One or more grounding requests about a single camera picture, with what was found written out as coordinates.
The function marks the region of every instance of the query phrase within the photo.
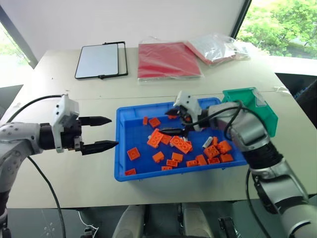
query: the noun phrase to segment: orange lego brick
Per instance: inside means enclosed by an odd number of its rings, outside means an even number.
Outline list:
[[[204,153],[207,155],[208,158],[213,158],[213,157],[217,156],[218,154],[220,154],[214,145],[207,147],[204,150]]]
[[[135,171],[135,169],[131,169],[131,170],[127,170],[126,172],[124,172],[125,175],[136,175],[137,172]]]
[[[176,119],[178,116],[167,115],[168,119]]]
[[[218,137],[216,137],[216,136],[213,137],[211,145],[214,145],[214,146],[218,145]]]
[[[226,141],[226,140],[219,142],[217,145],[217,148],[221,154],[226,154],[228,151],[232,150],[231,146],[229,145],[228,141]]]
[[[178,136],[173,136],[170,140],[170,143],[174,145],[177,149],[179,149],[184,154],[187,154],[192,148],[187,142],[183,141]]]
[[[155,155],[152,156],[153,160],[155,161],[155,163],[159,163],[162,160],[164,160],[164,154],[159,151],[158,153],[156,153]]]
[[[233,161],[233,158],[230,154],[224,154],[224,155],[220,155],[220,160],[221,162],[225,163],[225,162]]]
[[[141,156],[137,147],[134,147],[131,150],[128,150],[127,153],[128,153],[130,160],[135,160]]]
[[[165,135],[163,134],[163,138],[160,140],[163,144],[168,145],[169,141],[171,140],[171,136],[170,135]]]
[[[143,125],[147,125],[148,124],[148,117],[143,117]]]
[[[154,128],[160,125],[160,121],[158,118],[152,118],[149,120],[149,124]]]
[[[190,160],[186,162],[187,167],[193,167],[193,166],[197,166],[198,163],[196,160]]]
[[[173,167],[171,166],[162,166],[162,170],[171,170]]]
[[[152,146],[153,148],[158,148],[160,140],[162,140],[163,134],[159,133],[159,129],[155,129],[151,134],[150,139],[147,144]]]
[[[193,151],[193,145],[192,145],[192,142],[191,141],[186,141],[187,144],[189,144],[191,146],[189,152],[192,152]]]
[[[183,155],[173,152],[172,153],[172,160],[177,161],[177,162],[180,163],[180,162],[183,161]]]
[[[167,166],[172,166],[172,167],[177,167],[178,166],[178,162],[174,161],[174,160],[167,160],[166,161],[166,165]]]
[[[208,159],[208,164],[210,165],[219,164],[219,163],[220,163],[220,160],[217,157]]]
[[[195,160],[197,161],[197,163],[199,165],[206,165],[207,164],[207,162],[206,162],[206,160],[205,160],[203,155],[196,156]]]

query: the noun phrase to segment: white table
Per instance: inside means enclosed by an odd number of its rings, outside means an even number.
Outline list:
[[[128,49],[130,75],[113,79],[79,81],[74,72],[79,51],[48,52],[35,70],[31,83],[25,84],[6,117],[17,103],[47,94],[65,93],[76,99],[81,116],[105,116],[115,119],[123,106],[170,102],[179,90],[197,98],[219,97],[222,90],[256,86],[279,117],[276,137],[272,139],[288,160],[308,193],[317,192],[317,132],[291,95],[274,91],[283,86],[260,58],[229,62],[208,69],[205,79],[138,85],[136,49]],[[16,120],[51,122],[55,100],[30,106]],[[83,127],[85,143],[115,138],[115,121],[102,127]],[[34,156],[51,181],[61,207],[93,207],[127,204],[220,201],[245,199],[244,180],[247,166],[225,170],[117,182],[113,176],[114,149],[82,157],[80,153],[54,150]],[[256,192],[251,186],[251,197]],[[25,161],[10,193],[9,208],[53,208],[53,197],[43,179],[29,161]]]

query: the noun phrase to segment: clear plastic bag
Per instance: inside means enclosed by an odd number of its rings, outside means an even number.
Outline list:
[[[250,58],[242,43],[218,33],[188,40],[185,45],[207,65]]]
[[[138,80],[141,82],[202,76],[195,54],[183,42],[152,38],[139,44],[138,56]]]

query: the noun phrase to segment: blue bin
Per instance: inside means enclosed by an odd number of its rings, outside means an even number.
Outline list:
[[[199,99],[200,106],[205,109],[208,106],[220,104],[218,98]],[[227,168],[232,166],[241,166],[247,164],[240,150],[229,141],[232,146],[232,155],[234,161],[228,163],[220,163],[214,165],[186,167],[186,161],[194,160],[197,155],[204,154],[202,145],[209,136],[217,136],[219,141],[225,140],[223,132],[219,130],[211,130],[207,128],[201,132],[190,132],[188,139],[192,142],[193,151],[187,155],[184,154],[183,161],[178,167],[172,170],[162,171],[161,167],[166,165],[166,160],[171,159],[172,152],[180,153],[175,147],[170,147],[160,143],[155,149],[147,145],[148,136],[152,134],[153,128],[150,125],[143,125],[143,117],[158,118],[161,125],[159,129],[165,127],[183,128],[180,119],[168,119],[164,114],[173,107],[173,102],[158,103],[131,107],[122,107],[117,109],[116,115],[116,141],[119,144],[115,148],[114,177],[118,181],[127,181],[135,179],[145,179],[156,176],[182,174],[186,172]],[[131,161],[127,151],[137,147],[141,157]],[[155,163],[152,156],[157,152],[163,152],[165,158],[160,163]],[[135,168],[136,175],[126,176],[125,171]]]

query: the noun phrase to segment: green container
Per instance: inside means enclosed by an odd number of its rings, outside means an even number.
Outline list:
[[[224,90],[223,94],[223,103],[241,100],[245,107],[261,117],[270,137],[275,136],[278,117],[256,88]]]

